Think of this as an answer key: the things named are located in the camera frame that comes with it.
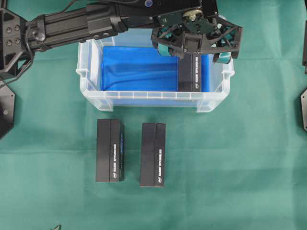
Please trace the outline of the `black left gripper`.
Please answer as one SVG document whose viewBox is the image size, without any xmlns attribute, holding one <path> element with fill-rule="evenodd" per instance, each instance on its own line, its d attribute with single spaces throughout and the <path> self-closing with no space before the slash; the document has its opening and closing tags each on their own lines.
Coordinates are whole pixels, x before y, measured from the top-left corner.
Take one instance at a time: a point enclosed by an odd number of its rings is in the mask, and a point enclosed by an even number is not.
<svg viewBox="0 0 307 230">
<path fill-rule="evenodd" d="M 212 54 L 214 63 L 229 64 L 240 51 L 243 28 L 220 17 L 215 0 L 197 0 L 196 6 L 159 14 L 151 41 L 165 57 Z"/>
</svg>

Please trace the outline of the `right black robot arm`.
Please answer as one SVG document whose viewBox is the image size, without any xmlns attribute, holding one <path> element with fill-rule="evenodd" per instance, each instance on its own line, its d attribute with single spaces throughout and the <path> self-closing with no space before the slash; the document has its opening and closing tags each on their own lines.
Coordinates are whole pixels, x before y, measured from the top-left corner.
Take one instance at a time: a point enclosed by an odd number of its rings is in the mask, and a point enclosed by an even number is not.
<svg viewBox="0 0 307 230">
<path fill-rule="evenodd" d="M 305 68 L 305 74 L 306 74 L 307 73 L 307 22 L 305 22 L 305 31 L 303 39 L 302 66 Z"/>
</svg>

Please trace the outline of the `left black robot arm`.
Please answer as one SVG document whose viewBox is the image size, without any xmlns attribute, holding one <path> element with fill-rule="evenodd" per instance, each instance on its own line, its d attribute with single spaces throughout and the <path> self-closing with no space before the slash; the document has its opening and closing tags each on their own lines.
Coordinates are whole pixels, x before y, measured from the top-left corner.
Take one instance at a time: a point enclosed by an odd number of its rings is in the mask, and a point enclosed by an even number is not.
<svg viewBox="0 0 307 230">
<path fill-rule="evenodd" d="M 17 81 L 37 52 L 90 39 L 117 36 L 129 29 L 151 29 L 161 55 L 222 53 L 237 58 L 243 28 L 223 19 L 214 0 L 91 0 L 83 7 L 42 14 L 31 21 L 1 8 L 0 82 Z"/>
</svg>

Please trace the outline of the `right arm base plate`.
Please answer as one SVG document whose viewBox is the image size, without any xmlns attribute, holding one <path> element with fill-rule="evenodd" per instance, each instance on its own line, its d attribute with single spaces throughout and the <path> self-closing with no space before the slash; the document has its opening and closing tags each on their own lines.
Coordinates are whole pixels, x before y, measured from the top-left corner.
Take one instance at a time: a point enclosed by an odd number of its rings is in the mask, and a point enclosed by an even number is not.
<svg viewBox="0 0 307 230">
<path fill-rule="evenodd" d="M 301 109 L 302 109 L 302 121 L 303 129 L 307 131 L 307 89 L 301 94 Z"/>
</svg>

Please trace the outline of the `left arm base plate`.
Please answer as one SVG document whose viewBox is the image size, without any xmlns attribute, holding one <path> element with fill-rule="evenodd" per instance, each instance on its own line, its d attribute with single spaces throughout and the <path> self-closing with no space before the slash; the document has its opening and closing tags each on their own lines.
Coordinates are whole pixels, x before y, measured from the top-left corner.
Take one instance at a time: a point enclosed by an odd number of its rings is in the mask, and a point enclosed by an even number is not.
<svg viewBox="0 0 307 230">
<path fill-rule="evenodd" d="M 14 126 L 15 93 L 0 82 L 0 138 Z"/>
</svg>

